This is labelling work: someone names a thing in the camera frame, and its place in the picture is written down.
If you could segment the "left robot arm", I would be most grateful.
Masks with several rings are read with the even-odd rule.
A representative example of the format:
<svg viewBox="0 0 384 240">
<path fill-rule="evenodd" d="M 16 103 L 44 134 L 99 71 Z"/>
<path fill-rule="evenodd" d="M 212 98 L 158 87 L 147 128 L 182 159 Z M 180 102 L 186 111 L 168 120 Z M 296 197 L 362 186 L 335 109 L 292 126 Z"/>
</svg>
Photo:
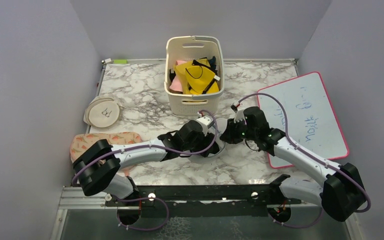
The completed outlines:
<svg viewBox="0 0 384 240">
<path fill-rule="evenodd" d="M 111 145 L 106 139 L 98 140 L 73 163 L 72 183 L 79 184 L 85 196 L 104 192 L 132 205 L 139 191 L 131 177 L 117 174 L 119 169 L 180 157 L 205 158 L 218 152 L 218 134 L 216 120 L 204 116 L 148 142 Z"/>
</svg>

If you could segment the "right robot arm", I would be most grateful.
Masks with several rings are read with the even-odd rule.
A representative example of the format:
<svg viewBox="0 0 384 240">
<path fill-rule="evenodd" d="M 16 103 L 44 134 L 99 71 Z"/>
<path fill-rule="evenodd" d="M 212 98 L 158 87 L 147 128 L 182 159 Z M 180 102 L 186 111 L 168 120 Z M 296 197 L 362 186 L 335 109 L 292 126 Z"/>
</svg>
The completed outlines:
<svg viewBox="0 0 384 240">
<path fill-rule="evenodd" d="M 286 176 L 268 190 L 269 199 L 280 204 L 287 198 L 318 205 L 334 220 L 344 222 L 369 199 L 356 166 L 322 158 L 298 145 L 283 130 L 270 127 L 257 106 L 239 110 L 234 118 L 219 118 L 220 140 L 227 144 L 253 141 L 259 151 L 281 158 L 315 182 Z"/>
</svg>

